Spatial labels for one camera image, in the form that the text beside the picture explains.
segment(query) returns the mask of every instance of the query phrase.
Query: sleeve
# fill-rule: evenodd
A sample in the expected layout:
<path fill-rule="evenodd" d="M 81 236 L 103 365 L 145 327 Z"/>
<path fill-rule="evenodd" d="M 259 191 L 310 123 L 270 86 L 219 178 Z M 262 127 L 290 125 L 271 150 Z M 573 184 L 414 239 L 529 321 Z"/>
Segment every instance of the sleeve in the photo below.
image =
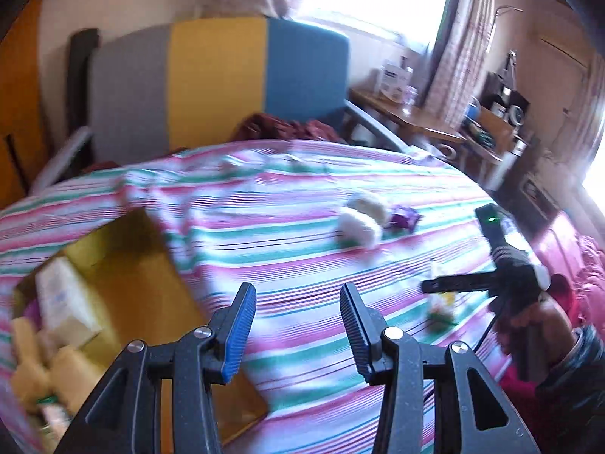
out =
<path fill-rule="evenodd" d="M 605 443 L 605 350 L 594 326 L 579 330 L 574 349 L 546 380 L 536 396 L 557 422 L 557 451 L 592 454 Z"/>

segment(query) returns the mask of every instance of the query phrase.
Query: screw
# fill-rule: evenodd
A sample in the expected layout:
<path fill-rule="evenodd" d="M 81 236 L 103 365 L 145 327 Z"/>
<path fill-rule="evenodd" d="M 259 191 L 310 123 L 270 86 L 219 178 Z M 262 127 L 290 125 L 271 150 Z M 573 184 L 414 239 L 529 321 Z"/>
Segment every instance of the screw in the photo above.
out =
<path fill-rule="evenodd" d="M 195 335 L 196 338 L 206 339 L 206 338 L 210 338 L 210 336 L 213 335 L 213 330 L 210 329 L 208 326 L 202 326 L 202 327 L 199 327 L 198 329 L 196 329 L 195 331 L 193 331 L 193 334 Z"/>
<path fill-rule="evenodd" d="M 384 330 L 384 335 L 388 339 L 392 339 L 392 340 L 401 339 L 401 338 L 403 338 L 403 331 L 396 326 L 390 326 Z"/>
<path fill-rule="evenodd" d="M 452 343 L 452 350 L 454 353 L 467 353 L 468 345 L 463 341 L 455 341 Z"/>
<path fill-rule="evenodd" d="M 145 344 L 140 339 L 135 339 L 128 343 L 128 347 L 126 347 L 130 353 L 139 353 L 143 348 L 145 348 Z"/>

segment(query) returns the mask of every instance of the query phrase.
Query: white plush toy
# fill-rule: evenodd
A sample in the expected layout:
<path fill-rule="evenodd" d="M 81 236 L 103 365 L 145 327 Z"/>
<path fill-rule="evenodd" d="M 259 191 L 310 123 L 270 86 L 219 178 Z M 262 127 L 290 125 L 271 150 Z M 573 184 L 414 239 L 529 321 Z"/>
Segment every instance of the white plush toy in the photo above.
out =
<path fill-rule="evenodd" d="M 347 238 L 366 249 L 374 249 L 382 239 L 382 227 L 371 216 L 347 206 L 341 208 L 338 226 Z"/>
<path fill-rule="evenodd" d="M 380 227 L 387 226 L 391 221 L 392 213 L 388 203 L 380 195 L 365 189 L 354 192 L 347 206 L 371 216 Z"/>

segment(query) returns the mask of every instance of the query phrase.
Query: purple packet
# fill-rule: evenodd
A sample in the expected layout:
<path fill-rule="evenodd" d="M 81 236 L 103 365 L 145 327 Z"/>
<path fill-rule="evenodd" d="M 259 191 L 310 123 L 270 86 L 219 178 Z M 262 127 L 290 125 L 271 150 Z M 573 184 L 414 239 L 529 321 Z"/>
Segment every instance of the purple packet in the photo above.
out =
<path fill-rule="evenodd" d="M 413 208 L 398 204 L 392 209 L 391 225 L 401 229 L 408 229 L 412 233 L 421 218 L 422 215 Z"/>
<path fill-rule="evenodd" d="M 36 331 L 40 331 L 42 328 L 42 316 L 40 315 L 40 305 L 37 299 L 34 299 L 29 303 L 25 308 L 25 311 L 23 311 L 23 316 L 29 318 L 36 328 Z"/>

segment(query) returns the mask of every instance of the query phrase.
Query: pink and green striped blanket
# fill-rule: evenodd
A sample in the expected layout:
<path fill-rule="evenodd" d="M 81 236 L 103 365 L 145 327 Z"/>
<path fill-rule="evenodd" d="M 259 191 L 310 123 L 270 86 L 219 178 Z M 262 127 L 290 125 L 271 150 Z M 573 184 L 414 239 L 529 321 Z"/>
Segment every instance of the pink and green striped blanket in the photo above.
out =
<path fill-rule="evenodd" d="M 337 213 L 359 188 L 419 210 L 416 232 L 388 229 L 373 251 L 345 239 Z M 226 452 L 371 452 L 382 388 L 357 374 L 340 287 L 354 282 L 366 305 L 417 339 L 474 344 L 491 319 L 486 296 L 469 294 L 461 324 L 444 329 L 427 319 L 419 285 L 430 278 L 431 259 L 448 272 L 488 268 L 489 247 L 474 218 L 487 202 L 468 177 L 423 151 L 312 141 L 219 145 L 53 186 L 0 213 L 0 415 L 25 451 L 37 452 L 8 385 L 14 285 L 63 245 L 145 207 L 200 306 L 229 305 L 242 281 L 258 292 L 243 367 L 271 413 Z M 506 366 L 493 336 L 479 355 L 495 375 Z M 426 452 L 433 411 L 429 401 Z"/>

